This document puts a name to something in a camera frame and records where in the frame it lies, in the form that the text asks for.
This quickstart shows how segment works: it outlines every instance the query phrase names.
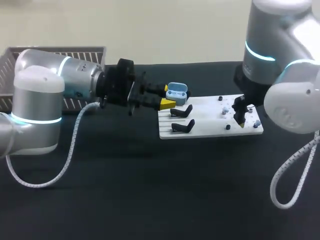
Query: wire mesh basket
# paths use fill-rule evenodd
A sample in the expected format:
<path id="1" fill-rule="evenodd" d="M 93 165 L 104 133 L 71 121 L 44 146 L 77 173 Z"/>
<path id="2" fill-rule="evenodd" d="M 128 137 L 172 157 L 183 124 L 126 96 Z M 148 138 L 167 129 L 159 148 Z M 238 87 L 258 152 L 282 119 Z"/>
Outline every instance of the wire mesh basket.
<path id="1" fill-rule="evenodd" d="M 104 46 L 15 46 L 8 47 L 0 57 L 0 112 L 9 113 L 12 110 L 14 94 L 14 78 L 16 60 L 26 49 L 36 49 L 50 53 L 69 56 L 93 63 L 105 65 L 106 47 Z M 72 98 L 63 99 L 62 113 L 78 113 L 88 102 Z"/>

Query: yellow object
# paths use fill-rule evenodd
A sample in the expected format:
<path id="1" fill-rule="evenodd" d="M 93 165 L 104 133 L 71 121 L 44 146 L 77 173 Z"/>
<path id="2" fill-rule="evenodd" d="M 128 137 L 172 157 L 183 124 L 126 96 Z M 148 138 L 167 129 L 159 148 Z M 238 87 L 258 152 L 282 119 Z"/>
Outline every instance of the yellow object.
<path id="1" fill-rule="evenodd" d="M 160 103 L 160 111 L 165 110 L 165 109 L 173 109 L 176 107 L 176 102 L 171 101 L 165 98 L 162 98 L 161 103 Z"/>

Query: glowing blue ring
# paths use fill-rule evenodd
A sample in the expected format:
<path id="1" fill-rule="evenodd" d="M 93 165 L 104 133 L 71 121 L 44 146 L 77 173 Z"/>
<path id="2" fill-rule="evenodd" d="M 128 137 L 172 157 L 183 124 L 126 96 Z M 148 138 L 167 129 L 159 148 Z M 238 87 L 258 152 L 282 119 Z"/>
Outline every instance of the glowing blue ring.
<path id="1" fill-rule="evenodd" d="M 59 70 L 58 70 L 58 76 L 61 76 L 61 72 L 62 72 L 62 69 L 64 68 L 64 65 L 65 65 L 65 63 L 66 63 L 66 61 L 68 60 L 68 59 L 70 59 L 71 57 L 70 56 L 66 56 L 63 60 L 62 60 L 62 62 L 60 63 L 60 66 L 59 66 Z"/>
<path id="2" fill-rule="evenodd" d="M 250 49 L 250 47 L 248 46 L 247 41 L 245 42 L 245 47 L 246 47 L 246 49 L 249 51 L 249 53 L 251 53 L 253 56 L 255 56 L 255 57 L 258 58 L 258 59 L 265 60 L 265 61 L 270 61 L 270 62 L 274 62 L 274 61 L 275 61 L 275 59 L 274 59 L 273 57 L 270 57 L 270 56 L 261 56 L 261 55 L 255 53 L 254 51 L 252 51 L 252 50 Z"/>
<path id="3" fill-rule="evenodd" d="M 37 121 L 37 120 L 29 120 L 29 119 L 24 119 L 24 118 L 21 118 L 21 117 L 18 117 L 16 115 L 14 115 L 13 113 L 11 113 L 11 117 L 18 120 L 18 121 L 21 121 L 21 122 L 24 122 L 24 123 L 28 123 L 28 124 L 55 124 L 55 123 L 58 123 L 61 121 L 61 117 L 58 118 L 58 119 L 55 119 L 55 120 L 49 120 L 49 121 Z"/>
<path id="4" fill-rule="evenodd" d="M 308 64 L 313 64 L 313 65 L 320 65 L 320 62 L 319 62 L 319 61 L 315 61 L 315 60 L 312 60 L 312 59 L 299 59 L 299 60 L 295 60 L 295 61 L 289 63 L 288 66 L 286 66 L 285 68 L 288 68 L 288 67 L 290 67 L 290 66 L 293 65 L 293 64 L 302 64 L 302 63 L 308 63 Z"/>

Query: black tablecloth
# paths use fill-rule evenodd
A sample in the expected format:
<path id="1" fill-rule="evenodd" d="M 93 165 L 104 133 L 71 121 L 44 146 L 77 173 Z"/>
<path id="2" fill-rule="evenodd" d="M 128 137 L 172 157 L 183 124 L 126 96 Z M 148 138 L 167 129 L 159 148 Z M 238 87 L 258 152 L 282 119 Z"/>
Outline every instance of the black tablecloth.
<path id="1" fill-rule="evenodd" d="M 140 65 L 155 82 L 183 82 L 194 97 L 240 94 L 237 62 Z M 269 187 L 279 166 L 313 138 L 275 126 L 259 110 L 257 136 L 160 140 L 157 113 L 107 106 L 81 121 L 66 175 L 53 187 L 29 189 L 0 161 L 0 239 L 320 238 L 320 161 L 311 166 L 297 204 L 273 206 Z M 65 163 L 76 116 L 64 116 L 57 149 L 13 157 L 31 183 L 53 178 Z M 279 199 L 294 193 L 307 156 L 281 180 Z"/>

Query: white cable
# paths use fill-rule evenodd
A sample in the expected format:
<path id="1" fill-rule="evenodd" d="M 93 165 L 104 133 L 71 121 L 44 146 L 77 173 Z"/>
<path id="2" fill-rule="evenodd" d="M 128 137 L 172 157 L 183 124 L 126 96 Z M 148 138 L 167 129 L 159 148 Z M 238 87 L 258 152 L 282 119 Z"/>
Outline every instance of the white cable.
<path id="1" fill-rule="evenodd" d="M 9 167 L 9 170 L 10 170 L 10 173 L 12 174 L 12 176 L 14 177 L 15 180 L 17 180 L 18 183 L 28 187 L 28 188 L 45 188 L 45 187 L 48 187 L 52 184 L 54 184 L 55 182 L 57 182 L 64 174 L 65 172 L 67 171 L 68 167 L 69 167 L 69 164 L 71 162 L 71 158 L 72 158 L 72 154 L 74 152 L 74 148 L 75 148 L 75 142 L 76 142 L 76 137 L 77 137 L 77 132 L 78 132 L 78 127 L 79 127 L 79 123 L 80 123 L 80 120 L 83 116 L 83 114 L 85 113 L 85 111 L 87 111 L 88 109 L 90 108 L 94 108 L 94 107 L 98 107 L 99 106 L 99 103 L 98 102 L 92 102 L 92 103 L 89 103 L 88 105 L 86 105 L 81 111 L 80 113 L 78 114 L 78 117 L 76 118 L 75 120 L 75 124 L 74 124 L 74 128 L 73 128 L 73 134 L 72 134 L 72 139 L 71 139 L 71 145 L 70 145 L 70 149 L 69 149 L 69 154 L 68 154 L 68 157 L 66 159 L 66 162 L 61 170 L 61 172 L 54 178 L 52 179 L 51 181 L 48 181 L 48 182 L 45 182 L 45 183 L 42 183 L 42 184 L 31 184 L 31 183 L 27 183 L 25 181 L 23 181 L 20 177 L 18 177 L 18 175 L 16 174 L 15 170 L 13 169 L 12 167 L 12 164 L 11 164 L 11 160 L 10 160 L 10 156 L 7 155 L 5 156 L 5 159 L 6 159 L 6 163 Z"/>
<path id="2" fill-rule="evenodd" d="M 307 145 L 302 147 L 295 154 L 293 154 L 287 161 L 285 161 L 285 163 L 278 169 L 278 171 L 276 171 L 275 175 L 273 176 L 272 181 L 271 181 L 271 185 L 270 185 L 270 197 L 271 197 L 273 204 L 276 207 L 278 207 L 279 209 L 289 209 L 298 200 L 300 192 L 301 192 L 302 187 L 304 185 L 305 179 L 307 177 L 310 165 L 312 163 L 312 160 L 314 159 L 318 143 L 320 143 L 320 137 L 319 137 L 319 131 L 316 131 L 314 133 L 314 139 L 312 141 L 310 141 Z M 295 190 L 295 193 L 294 193 L 292 199 L 286 204 L 281 204 L 280 202 L 278 202 L 277 196 L 276 196 L 276 188 L 277 188 L 277 184 L 278 184 L 279 179 L 295 161 L 297 161 L 302 155 L 304 155 L 305 153 L 307 153 L 310 150 L 311 150 L 311 152 L 310 152 L 308 161 L 306 163 L 306 166 L 304 168 L 304 171 L 303 171 L 302 176 L 300 178 L 299 184 L 296 187 L 296 190 Z"/>

